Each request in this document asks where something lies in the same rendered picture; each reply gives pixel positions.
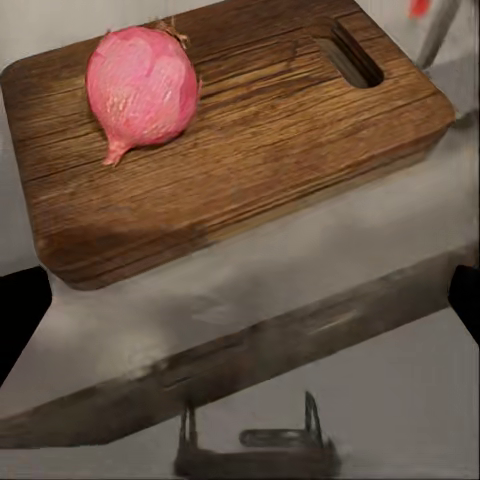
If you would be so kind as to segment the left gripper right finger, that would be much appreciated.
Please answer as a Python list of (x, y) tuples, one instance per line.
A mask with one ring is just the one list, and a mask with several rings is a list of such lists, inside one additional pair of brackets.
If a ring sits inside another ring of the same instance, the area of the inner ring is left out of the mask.
[(452, 278), (448, 300), (480, 345), (480, 269), (458, 266)]

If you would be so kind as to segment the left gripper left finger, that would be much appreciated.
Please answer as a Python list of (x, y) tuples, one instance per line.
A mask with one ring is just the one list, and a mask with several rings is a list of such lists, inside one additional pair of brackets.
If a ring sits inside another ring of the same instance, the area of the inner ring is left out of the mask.
[(42, 266), (0, 277), (0, 387), (52, 304)]

